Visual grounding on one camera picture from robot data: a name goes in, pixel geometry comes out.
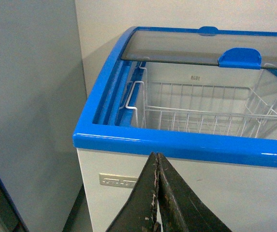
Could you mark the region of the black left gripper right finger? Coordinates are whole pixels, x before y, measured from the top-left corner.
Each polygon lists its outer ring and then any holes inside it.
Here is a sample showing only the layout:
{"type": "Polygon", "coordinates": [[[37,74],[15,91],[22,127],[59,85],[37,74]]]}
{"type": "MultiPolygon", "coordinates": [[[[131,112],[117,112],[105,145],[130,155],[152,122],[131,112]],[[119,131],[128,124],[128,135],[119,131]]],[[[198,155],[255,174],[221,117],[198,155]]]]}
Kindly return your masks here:
{"type": "Polygon", "coordinates": [[[159,161],[159,204],[164,232],[230,232],[195,194],[168,159],[159,161]]]}

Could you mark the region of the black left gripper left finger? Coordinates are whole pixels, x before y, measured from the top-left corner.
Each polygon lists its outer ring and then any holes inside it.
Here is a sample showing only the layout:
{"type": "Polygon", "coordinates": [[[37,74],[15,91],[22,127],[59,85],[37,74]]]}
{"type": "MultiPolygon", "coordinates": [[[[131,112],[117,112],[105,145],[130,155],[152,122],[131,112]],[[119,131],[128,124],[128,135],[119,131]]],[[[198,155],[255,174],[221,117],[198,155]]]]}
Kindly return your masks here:
{"type": "Polygon", "coordinates": [[[157,221],[160,180],[159,158],[152,152],[124,206],[108,232],[160,232],[157,221]]]}

